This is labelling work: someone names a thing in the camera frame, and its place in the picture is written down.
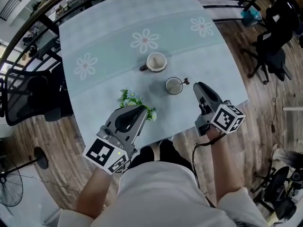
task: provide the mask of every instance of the table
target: table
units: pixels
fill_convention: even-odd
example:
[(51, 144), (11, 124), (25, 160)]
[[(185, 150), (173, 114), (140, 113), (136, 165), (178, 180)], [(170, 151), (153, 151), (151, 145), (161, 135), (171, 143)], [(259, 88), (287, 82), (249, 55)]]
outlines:
[[(157, 120), (146, 122), (137, 148), (195, 125), (201, 113), (195, 82), (206, 83), (234, 105), (247, 100), (231, 52), (197, 0), (106, 0), (59, 29), (71, 104), (87, 147), (119, 107), (124, 88), (157, 109)], [(168, 59), (160, 73), (139, 71), (151, 52)], [(165, 82), (170, 77), (187, 77), (191, 84), (169, 95)]]

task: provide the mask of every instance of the cup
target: cup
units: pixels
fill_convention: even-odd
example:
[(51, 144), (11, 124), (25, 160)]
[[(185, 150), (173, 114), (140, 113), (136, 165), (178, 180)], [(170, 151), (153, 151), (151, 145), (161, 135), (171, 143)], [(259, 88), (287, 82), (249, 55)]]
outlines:
[(144, 71), (150, 69), (151, 71), (159, 72), (164, 70), (166, 65), (167, 60), (165, 55), (159, 52), (154, 52), (147, 57), (146, 64), (144, 66), (141, 66), (139, 70)]
[(188, 81), (188, 78), (184, 79), (184, 82), (181, 81), (181, 79), (176, 77), (168, 78), (165, 83), (165, 88), (168, 91), (168, 93), (172, 95), (179, 94), (183, 90), (184, 85), (190, 84)]

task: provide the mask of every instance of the white t-shirt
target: white t-shirt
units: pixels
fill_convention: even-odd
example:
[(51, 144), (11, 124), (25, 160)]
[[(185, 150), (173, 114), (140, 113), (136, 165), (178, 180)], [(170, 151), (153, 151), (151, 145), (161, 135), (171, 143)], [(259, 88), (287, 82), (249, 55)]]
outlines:
[(63, 210), (58, 227), (266, 227), (246, 188), (225, 195), (211, 208), (184, 166), (147, 162), (120, 178), (116, 201), (92, 219)]

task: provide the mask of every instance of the cup rim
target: cup rim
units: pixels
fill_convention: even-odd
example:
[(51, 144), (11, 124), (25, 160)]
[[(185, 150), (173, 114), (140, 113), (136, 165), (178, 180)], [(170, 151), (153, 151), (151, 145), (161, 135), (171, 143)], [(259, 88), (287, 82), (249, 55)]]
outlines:
[(180, 78), (177, 78), (177, 79), (179, 79), (180, 82), (182, 83), (182, 89), (181, 89), (181, 91), (179, 91), (178, 93), (171, 93), (171, 92), (169, 92), (169, 91), (167, 90), (167, 82), (168, 82), (169, 79), (172, 79), (172, 78), (177, 78), (177, 77), (170, 77), (170, 78), (168, 78), (168, 79), (166, 80), (166, 82), (165, 82), (165, 89), (166, 89), (166, 91), (167, 91), (169, 94), (178, 95), (179, 93), (181, 93), (181, 92), (183, 91), (184, 85), (183, 85), (183, 83), (182, 83), (182, 80), (181, 80)]
[[(159, 55), (162, 55), (162, 56), (164, 57), (165, 62), (164, 62), (164, 66), (163, 66), (163, 67), (158, 68), (158, 69), (154, 69), (154, 68), (151, 68), (151, 67), (147, 64), (147, 61), (148, 61), (149, 57), (150, 57), (151, 55), (153, 55), (153, 54), (159, 54)], [(165, 69), (166, 65), (167, 65), (166, 56), (165, 56), (164, 54), (160, 53), (160, 52), (153, 52), (153, 53), (150, 53), (150, 54), (147, 56), (147, 58), (146, 58), (146, 66), (148, 67), (148, 69), (150, 69), (150, 70), (152, 70), (152, 71), (161, 71), (161, 70)]]

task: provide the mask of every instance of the forearm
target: forearm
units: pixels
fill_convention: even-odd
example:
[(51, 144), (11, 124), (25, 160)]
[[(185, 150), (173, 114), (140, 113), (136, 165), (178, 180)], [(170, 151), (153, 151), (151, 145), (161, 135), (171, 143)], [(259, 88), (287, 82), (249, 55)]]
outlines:
[(236, 192), (242, 188), (243, 181), (228, 145), (223, 140), (219, 140), (211, 147), (214, 165), (214, 184), (218, 202), (227, 193)]
[(98, 217), (102, 212), (111, 180), (111, 175), (96, 168), (80, 193), (75, 210), (92, 218)]

